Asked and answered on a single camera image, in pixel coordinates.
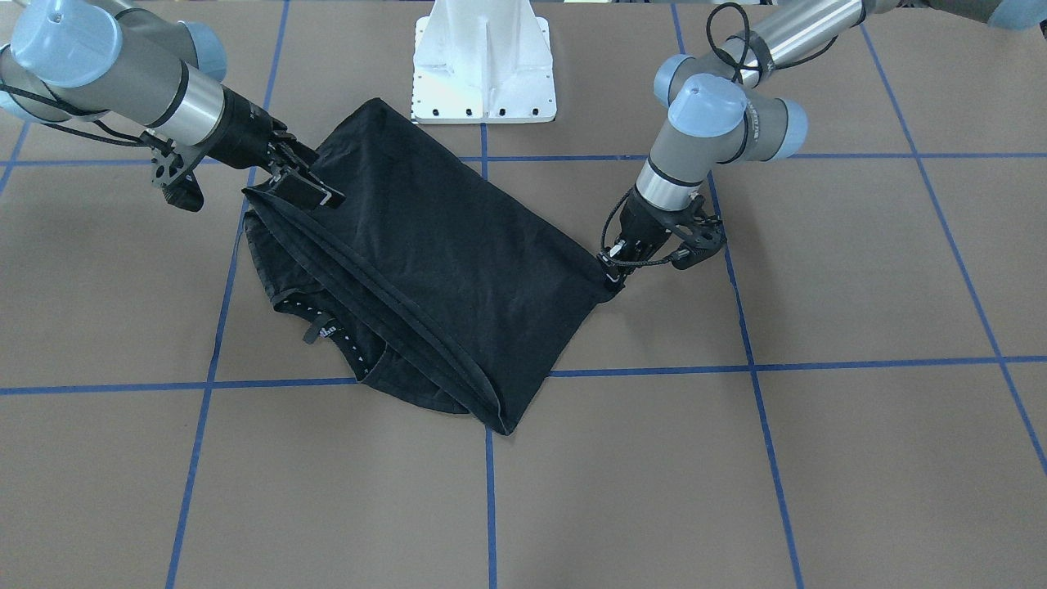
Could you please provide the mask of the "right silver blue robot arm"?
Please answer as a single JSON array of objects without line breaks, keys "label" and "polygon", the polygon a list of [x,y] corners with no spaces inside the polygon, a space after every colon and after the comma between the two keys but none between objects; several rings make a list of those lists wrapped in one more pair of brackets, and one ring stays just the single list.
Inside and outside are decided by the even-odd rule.
[{"label": "right silver blue robot arm", "polygon": [[213,158],[267,169],[265,191],[311,211],[344,195],[312,171],[317,153],[261,106],[223,82],[226,53],[206,24],[168,22],[133,1],[26,1],[2,48],[2,108],[65,131],[117,113],[138,137],[104,129],[99,142],[147,148],[152,183],[169,205],[197,212],[195,167]]}]

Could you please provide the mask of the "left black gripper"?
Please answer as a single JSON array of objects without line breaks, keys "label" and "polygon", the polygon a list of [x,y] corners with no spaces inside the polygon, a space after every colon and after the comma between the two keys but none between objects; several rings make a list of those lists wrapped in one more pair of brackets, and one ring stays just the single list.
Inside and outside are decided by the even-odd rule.
[{"label": "left black gripper", "polygon": [[612,207],[600,236],[599,260],[606,290],[621,290],[628,272],[671,264],[678,271],[707,260],[728,239],[719,216],[704,213],[698,191],[680,211],[663,211],[631,189]]}]

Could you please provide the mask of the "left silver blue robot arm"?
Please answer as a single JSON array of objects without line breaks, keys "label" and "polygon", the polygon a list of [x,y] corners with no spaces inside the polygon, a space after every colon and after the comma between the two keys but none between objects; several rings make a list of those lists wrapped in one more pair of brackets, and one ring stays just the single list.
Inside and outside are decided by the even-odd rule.
[{"label": "left silver blue robot arm", "polygon": [[782,160],[807,140],[807,112],[789,98],[757,91],[777,72],[811,62],[838,37],[898,1],[790,1],[753,23],[744,7],[723,3],[710,12],[737,12],[743,29],[721,43],[707,33],[703,56],[669,56],[652,83],[667,111],[640,174],[612,207],[618,235],[600,242],[604,284],[620,291],[639,268],[670,264],[684,271],[718,254],[728,242],[723,221],[704,211],[701,187],[718,165]]}]

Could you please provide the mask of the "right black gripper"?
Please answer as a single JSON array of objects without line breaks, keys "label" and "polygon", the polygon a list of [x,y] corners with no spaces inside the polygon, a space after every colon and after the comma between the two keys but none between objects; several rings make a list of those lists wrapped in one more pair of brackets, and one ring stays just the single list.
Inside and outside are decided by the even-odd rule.
[{"label": "right black gripper", "polygon": [[303,211],[319,206],[337,209],[344,203],[343,192],[319,182],[312,173],[317,153],[285,124],[231,89],[224,90],[223,100],[219,122],[202,144],[161,146],[154,142],[152,183],[164,194],[169,205],[200,211],[204,194],[195,179],[195,168],[206,157],[233,169],[267,169],[272,175],[268,191]]}]

